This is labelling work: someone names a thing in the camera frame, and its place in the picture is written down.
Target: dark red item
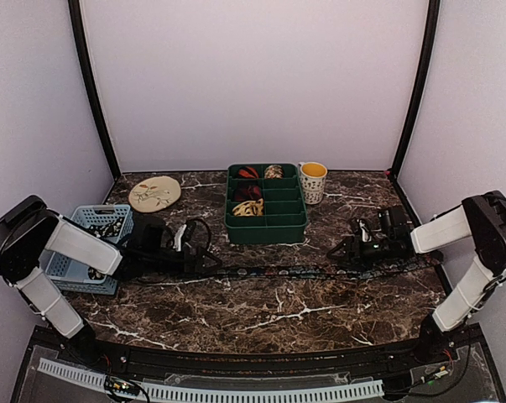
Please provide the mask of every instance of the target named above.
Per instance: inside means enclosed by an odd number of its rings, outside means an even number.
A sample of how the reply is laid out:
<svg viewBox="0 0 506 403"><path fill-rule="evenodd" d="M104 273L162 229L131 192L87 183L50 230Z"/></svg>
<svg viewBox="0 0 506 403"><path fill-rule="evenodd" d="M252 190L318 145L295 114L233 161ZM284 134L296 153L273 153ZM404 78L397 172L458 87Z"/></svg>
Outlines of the dark red item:
<svg viewBox="0 0 506 403"><path fill-rule="evenodd" d="M260 200L261 198L260 186L251 183L240 183L232 195L235 202L248 202L249 200Z"/></svg>
<svg viewBox="0 0 506 403"><path fill-rule="evenodd" d="M236 177L242 179L258 179L260 176L252 166L242 166L237 170Z"/></svg>

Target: black base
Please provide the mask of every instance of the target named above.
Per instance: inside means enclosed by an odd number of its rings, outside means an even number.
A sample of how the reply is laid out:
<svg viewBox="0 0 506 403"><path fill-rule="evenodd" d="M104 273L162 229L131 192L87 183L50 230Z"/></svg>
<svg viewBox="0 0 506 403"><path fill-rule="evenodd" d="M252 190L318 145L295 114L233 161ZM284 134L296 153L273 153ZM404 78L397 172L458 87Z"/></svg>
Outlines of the black base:
<svg viewBox="0 0 506 403"><path fill-rule="evenodd" d="M443 348L448 348L454 332L442 332L436 324L432 314L424 318L420 324L419 339L412 354L415 360L421 364L428 364L434 355L441 353Z"/></svg>
<svg viewBox="0 0 506 403"><path fill-rule="evenodd" d="M506 401L498 372L480 326L474 324L470 328L471 342L480 343L485 353L498 397L501 401ZM468 332L452 334L451 341L456 348L468 345ZM373 377L374 379L383 379L386 385L394 385L394 383L403 382L403 379L407 379L413 368L420 366L411 353L416 342L416 340L408 340L378 347L352 348L324 353L250 355L187 353L100 341L97 341L97 346L110 358L114 374L120 374L132 380L144 378L165 380L171 374L277 378L349 373L351 379ZM18 398L29 358L35 345L55 349L59 352L60 359L79 364L79 359L73 357L68 350L61 349L60 344L60 340L52 330L43 327L34 329L18 374L12 402ZM445 356L442 353L436 354L432 351L431 363L439 363L444 360ZM101 360L91 368L106 372L107 362Z"/></svg>
<svg viewBox="0 0 506 403"><path fill-rule="evenodd" d="M84 364L94 365L101 359L96 332L87 324L70 340L62 338L62 342L65 350Z"/></svg>

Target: patterned cup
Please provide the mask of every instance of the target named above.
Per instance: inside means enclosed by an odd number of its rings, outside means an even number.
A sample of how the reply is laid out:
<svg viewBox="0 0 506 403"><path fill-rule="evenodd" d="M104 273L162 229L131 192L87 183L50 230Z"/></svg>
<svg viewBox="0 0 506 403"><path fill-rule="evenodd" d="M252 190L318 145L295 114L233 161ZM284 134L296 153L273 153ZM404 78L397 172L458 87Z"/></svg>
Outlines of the patterned cup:
<svg viewBox="0 0 506 403"><path fill-rule="evenodd" d="M300 162L298 165L306 204L318 204L326 187L327 168L317 162Z"/></svg>

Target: storage organizer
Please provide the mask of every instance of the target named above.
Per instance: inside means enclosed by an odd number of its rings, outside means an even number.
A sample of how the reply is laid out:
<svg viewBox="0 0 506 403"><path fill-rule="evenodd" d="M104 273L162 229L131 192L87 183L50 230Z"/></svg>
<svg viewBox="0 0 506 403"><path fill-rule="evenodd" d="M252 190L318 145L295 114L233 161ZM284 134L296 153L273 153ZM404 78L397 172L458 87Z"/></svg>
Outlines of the storage organizer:
<svg viewBox="0 0 506 403"><path fill-rule="evenodd" d="M84 228L91 225L106 225L125 217L120 233L107 238L116 243L133 230L133 214L127 204L115 206L80 206L76 208L71 220ZM92 294L113 295L117 290L117 281L110 276L91 280L88 277L88 266L62 254L53 253L45 273L61 290L89 292Z"/></svg>
<svg viewBox="0 0 506 403"><path fill-rule="evenodd" d="M252 166L259 174L256 180L236 178L243 166ZM225 226L230 243L300 243L305 238L308 223L305 202L297 169L292 164L283 167L283 179L264 179L263 172L272 164L237 164L228 168L227 209ZM235 217L232 209L240 204L232 201L232 194L239 182L258 184L264 200L263 216Z"/></svg>

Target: white vent grille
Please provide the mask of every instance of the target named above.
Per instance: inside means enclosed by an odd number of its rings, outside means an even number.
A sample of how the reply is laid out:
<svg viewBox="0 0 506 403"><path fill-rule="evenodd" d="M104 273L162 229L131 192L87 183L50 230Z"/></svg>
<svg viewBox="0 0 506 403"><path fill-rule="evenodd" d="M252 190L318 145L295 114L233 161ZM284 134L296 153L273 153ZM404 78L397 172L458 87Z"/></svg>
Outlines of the white vent grille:
<svg viewBox="0 0 506 403"><path fill-rule="evenodd" d="M72 384L104 392L104 374L74 368L48 359L40 359L38 371ZM338 403L383 396L383 382L381 380L317 389L250 392L188 389L149 382L143 382L142 386L151 401L163 403ZM145 399L143 395L140 395L137 400Z"/></svg>

